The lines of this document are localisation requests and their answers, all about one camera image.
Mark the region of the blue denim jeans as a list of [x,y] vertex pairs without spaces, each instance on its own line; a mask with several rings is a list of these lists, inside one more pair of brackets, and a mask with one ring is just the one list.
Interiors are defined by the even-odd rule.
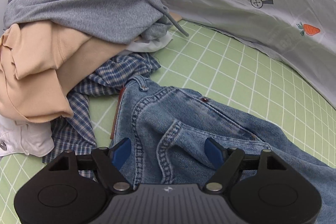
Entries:
[[271,149],[313,184],[322,197],[318,223],[335,223],[335,169],[293,144],[270,122],[204,97],[191,89],[131,77],[121,94],[114,143],[131,141],[121,173],[138,184],[204,185],[215,173],[205,141],[257,155]]

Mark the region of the blue plaid shirt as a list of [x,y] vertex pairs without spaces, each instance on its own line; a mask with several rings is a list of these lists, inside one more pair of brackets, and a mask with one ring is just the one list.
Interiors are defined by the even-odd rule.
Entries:
[[73,117],[59,117],[51,121],[54,149],[42,158],[42,162],[48,164],[69,149],[76,155],[90,154],[97,144],[89,114],[89,97],[118,94],[132,76],[149,77],[160,67],[149,53],[118,55],[81,80],[67,94]]

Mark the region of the white button garment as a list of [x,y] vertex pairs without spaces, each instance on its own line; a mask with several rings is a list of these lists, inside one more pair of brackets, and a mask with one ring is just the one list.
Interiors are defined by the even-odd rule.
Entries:
[[18,122],[1,116],[1,157],[22,153],[44,157],[54,149],[50,122]]

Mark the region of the green grid mat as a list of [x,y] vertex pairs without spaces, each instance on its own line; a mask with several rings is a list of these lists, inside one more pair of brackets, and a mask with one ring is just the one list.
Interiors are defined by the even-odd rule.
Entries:
[[[189,37],[171,28],[168,46],[150,53],[161,67],[146,78],[275,124],[335,169],[335,107],[296,70],[220,32],[181,25]],[[89,97],[97,148],[118,144],[113,131],[124,87]],[[130,184],[130,193],[49,193],[48,168],[56,158],[45,164],[43,157],[5,156],[1,223],[318,223],[320,192],[275,155],[286,170],[245,170],[228,193],[205,193],[205,185],[193,183]]]

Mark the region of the beige sweatshirt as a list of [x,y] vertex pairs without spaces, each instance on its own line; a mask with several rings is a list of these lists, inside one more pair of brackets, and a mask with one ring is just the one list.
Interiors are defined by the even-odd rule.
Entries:
[[125,49],[49,20],[13,24],[1,36],[1,115],[33,123],[72,117],[70,90]]

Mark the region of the grey hooded sweatshirt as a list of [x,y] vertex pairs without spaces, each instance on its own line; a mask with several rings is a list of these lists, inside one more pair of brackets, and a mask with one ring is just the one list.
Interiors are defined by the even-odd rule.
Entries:
[[119,44],[159,39],[171,26],[188,35],[161,0],[8,0],[5,27],[40,20]]

